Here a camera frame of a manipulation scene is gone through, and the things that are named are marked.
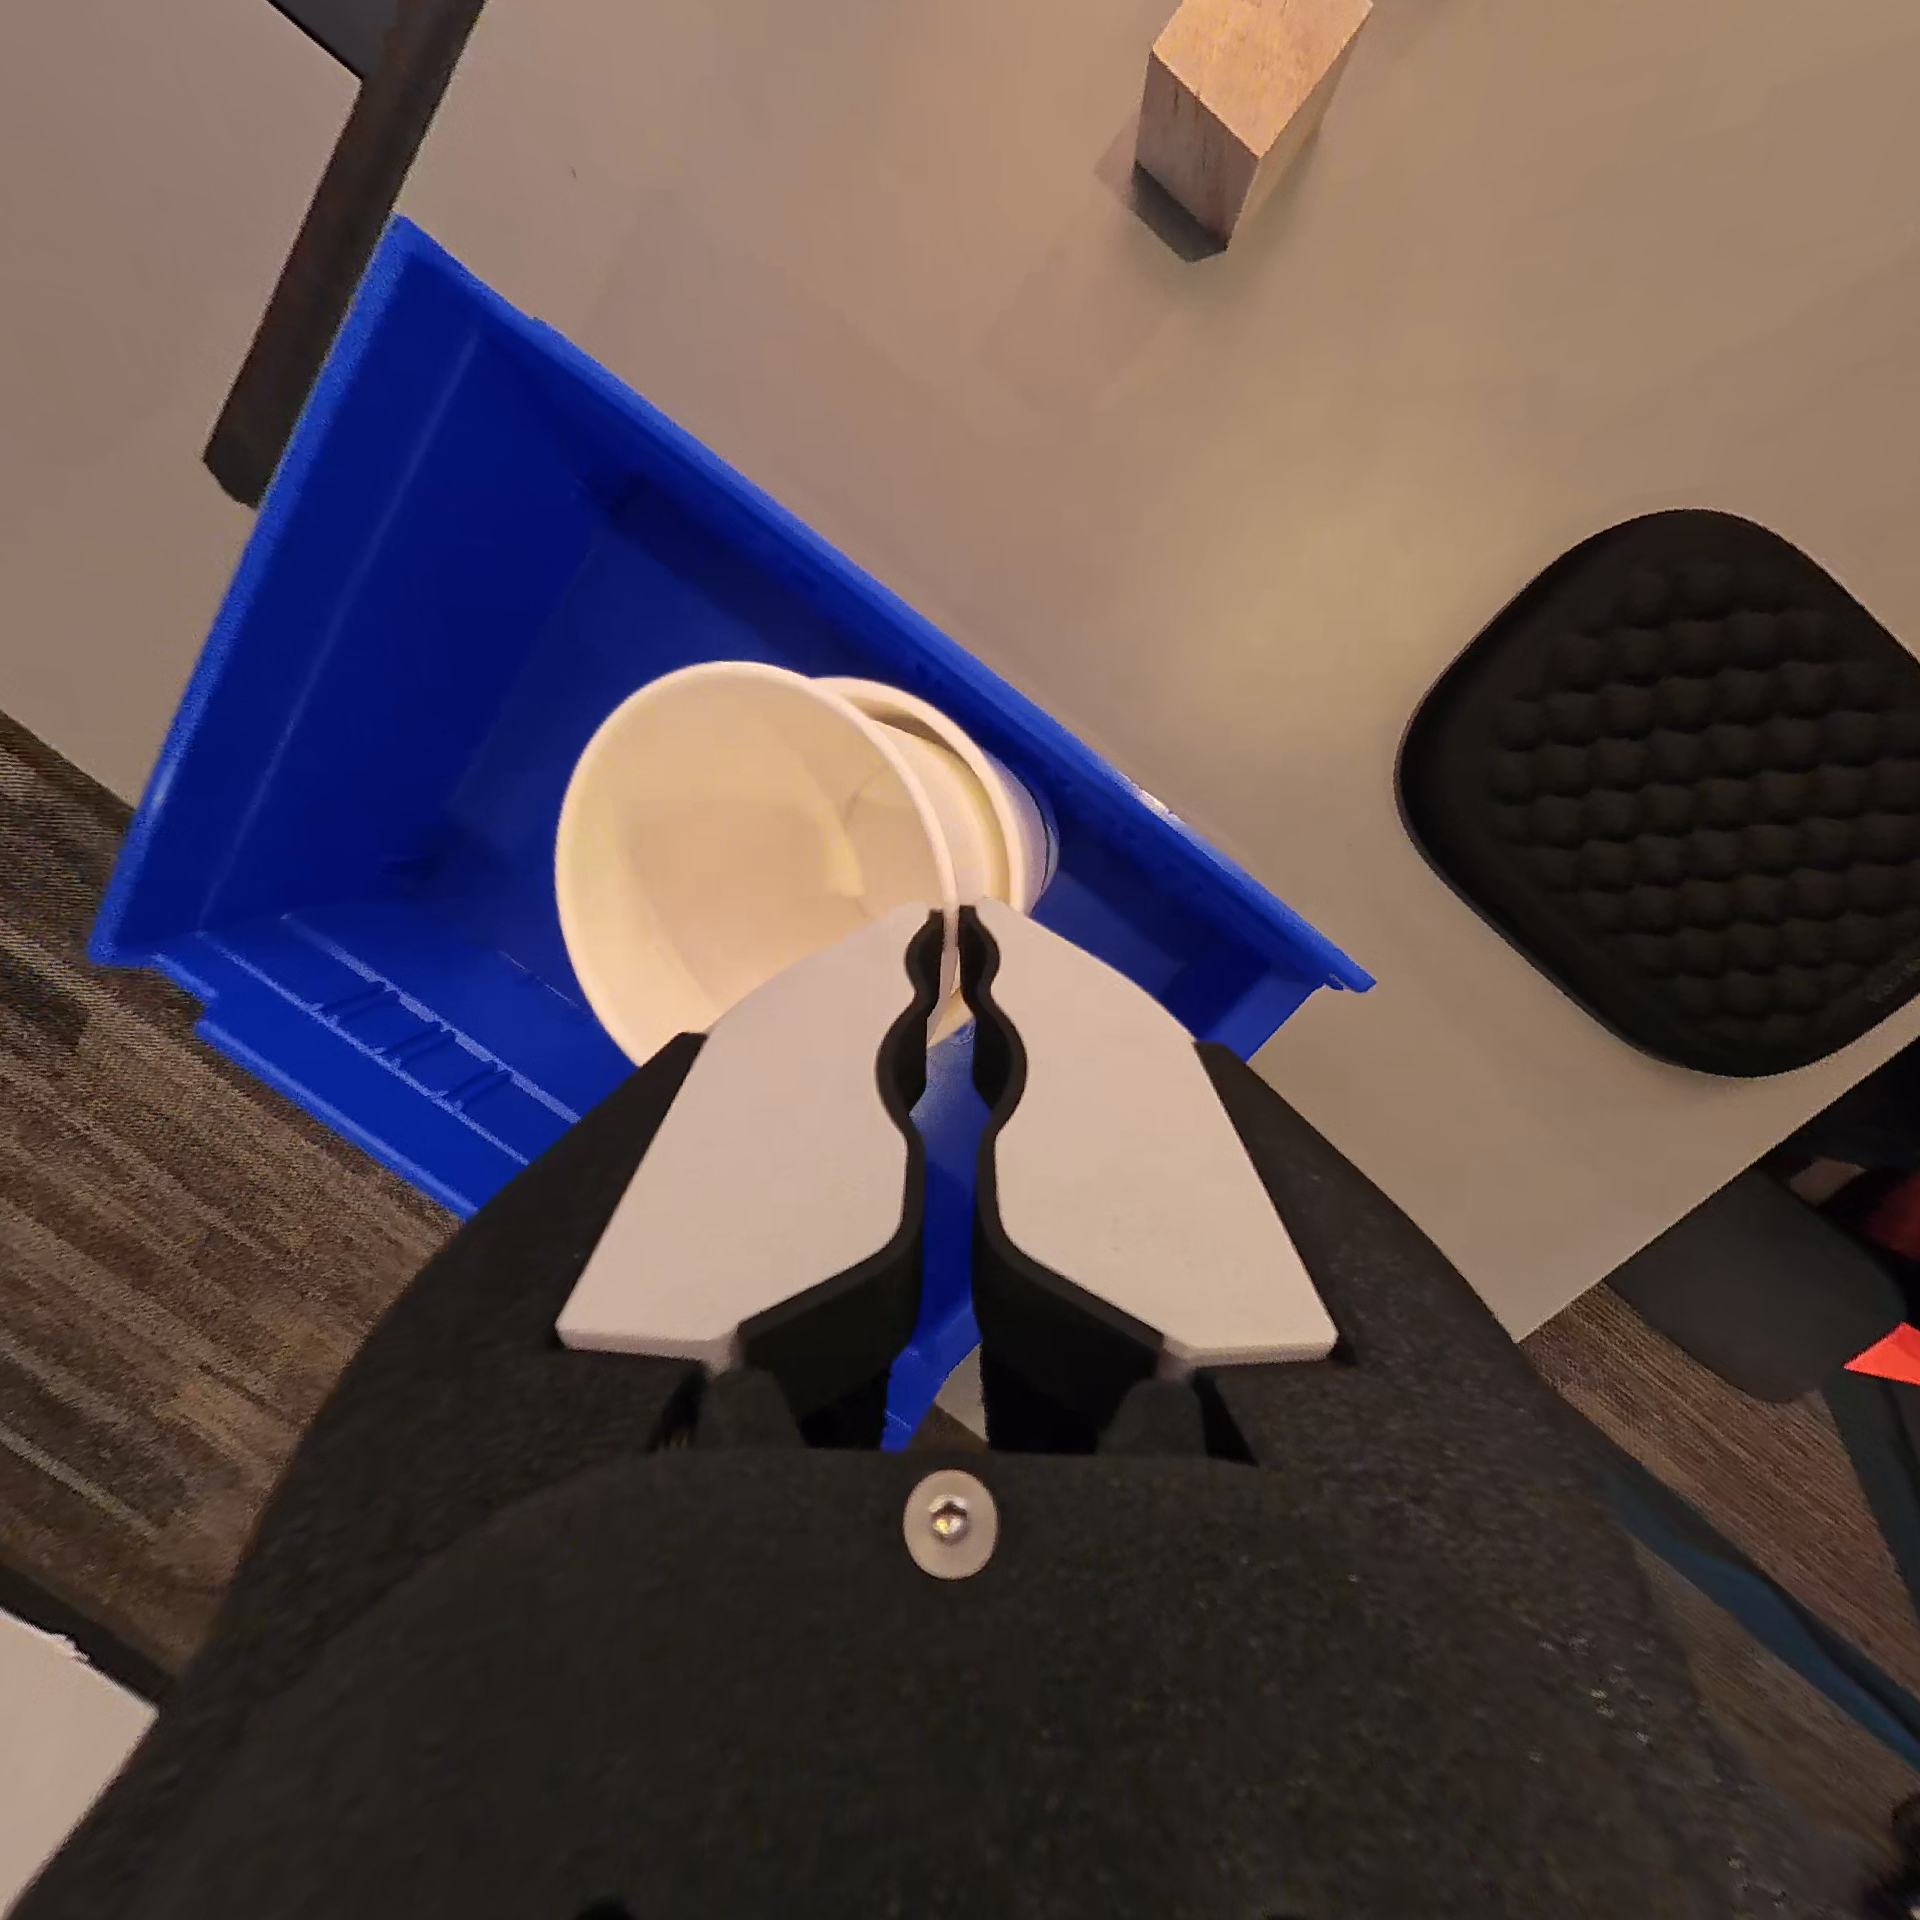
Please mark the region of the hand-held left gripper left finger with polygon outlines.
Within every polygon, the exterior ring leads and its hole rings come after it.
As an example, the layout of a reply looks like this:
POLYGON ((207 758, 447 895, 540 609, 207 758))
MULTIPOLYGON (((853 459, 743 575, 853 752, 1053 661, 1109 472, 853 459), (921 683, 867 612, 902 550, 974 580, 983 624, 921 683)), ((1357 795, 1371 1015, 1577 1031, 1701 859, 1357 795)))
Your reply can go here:
POLYGON ((558 1319, 573 1351, 886 1369, 921 1317, 914 1124, 943 915, 817 950, 694 1046, 558 1319))

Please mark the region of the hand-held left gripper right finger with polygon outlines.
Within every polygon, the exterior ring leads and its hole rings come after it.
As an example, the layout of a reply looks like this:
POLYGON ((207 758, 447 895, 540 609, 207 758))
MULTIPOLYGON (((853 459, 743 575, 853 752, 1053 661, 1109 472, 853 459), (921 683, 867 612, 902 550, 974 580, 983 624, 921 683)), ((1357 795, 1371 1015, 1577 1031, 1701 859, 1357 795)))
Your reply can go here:
POLYGON ((962 911, 987 1107, 974 1308, 1015 1369, 1324 1360, 1335 1320, 1209 1071, 1129 975, 1007 902, 962 911))

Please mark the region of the white paper cup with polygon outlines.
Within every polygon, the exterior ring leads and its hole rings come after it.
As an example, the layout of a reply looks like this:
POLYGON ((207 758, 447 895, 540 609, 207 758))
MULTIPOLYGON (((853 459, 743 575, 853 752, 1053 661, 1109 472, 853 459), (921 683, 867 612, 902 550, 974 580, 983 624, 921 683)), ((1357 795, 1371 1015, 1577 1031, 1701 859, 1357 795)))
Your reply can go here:
POLYGON ((1043 795, 914 692, 868 679, 823 679, 820 685, 882 728, 908 758, 943 829, 959 902, 991 895, 1030 915, 1059 869, 1059 835, 1043 795))
POLYGON ((556 884, 582 995, 643 1065, 901 904, 953 915, 1003 865, 958 752, 819 679, 697 662, 591 734, 567 781, 556 884))

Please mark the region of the blue plastic bin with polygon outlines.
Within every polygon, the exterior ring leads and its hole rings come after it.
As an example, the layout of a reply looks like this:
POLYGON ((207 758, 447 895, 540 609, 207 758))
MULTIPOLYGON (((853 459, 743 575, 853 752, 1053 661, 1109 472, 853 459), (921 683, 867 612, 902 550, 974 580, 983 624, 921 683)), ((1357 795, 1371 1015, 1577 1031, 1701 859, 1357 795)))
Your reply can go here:
POLYGON ((618 696, 746 659, 931 696, 1061 829, 1041 920, 1250 1060, 1371 981, 1086 740, 397 222, 274 476, 90 952, 458 1217, 367 1349, 563 1369, 564 1192, 641 1107, 563 950, 563 784, 618 696))

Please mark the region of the wooden cube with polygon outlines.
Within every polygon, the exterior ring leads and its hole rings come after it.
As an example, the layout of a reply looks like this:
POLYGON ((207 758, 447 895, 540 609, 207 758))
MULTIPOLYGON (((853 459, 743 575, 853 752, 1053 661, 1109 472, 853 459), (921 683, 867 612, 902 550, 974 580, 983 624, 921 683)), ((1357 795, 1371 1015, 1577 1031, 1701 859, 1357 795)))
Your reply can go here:
POLYGON ((1230 246, 1318 133, 1370 3, 1182 3, 1154 38, 1135 169, 1230 246))

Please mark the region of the black office chair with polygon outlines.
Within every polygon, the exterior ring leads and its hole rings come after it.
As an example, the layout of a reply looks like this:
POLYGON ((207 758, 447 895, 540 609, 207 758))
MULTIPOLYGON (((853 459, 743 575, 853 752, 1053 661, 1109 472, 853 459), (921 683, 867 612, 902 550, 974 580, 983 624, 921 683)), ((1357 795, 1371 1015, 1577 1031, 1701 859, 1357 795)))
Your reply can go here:
MULTIPOLYGON (((1611 1287, 1724 1384, 1765 1403, 1814 1391, 1915 1603, 1915 1175, 1867 1172, 1810 1206, 1750 1167, 1628 1260, 1611 1287)), ((1918 1761, 1915 1694, 1787 1593, 1614 1441, 1605 1495, 1625 1529, 1892 1758, 1918 1761)))

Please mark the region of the black wrist rest pad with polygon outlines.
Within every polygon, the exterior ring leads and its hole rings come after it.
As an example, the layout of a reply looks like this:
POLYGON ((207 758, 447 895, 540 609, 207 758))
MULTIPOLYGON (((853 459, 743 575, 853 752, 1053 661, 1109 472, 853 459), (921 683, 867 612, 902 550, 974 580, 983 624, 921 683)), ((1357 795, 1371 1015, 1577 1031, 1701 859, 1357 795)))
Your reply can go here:
POLYGON ((1750 518, 1556 557, 1420 702, 1396 793, 1452 893, 1654 1060, 1796 1071, 1915 998, 1915 655, 1750 518))

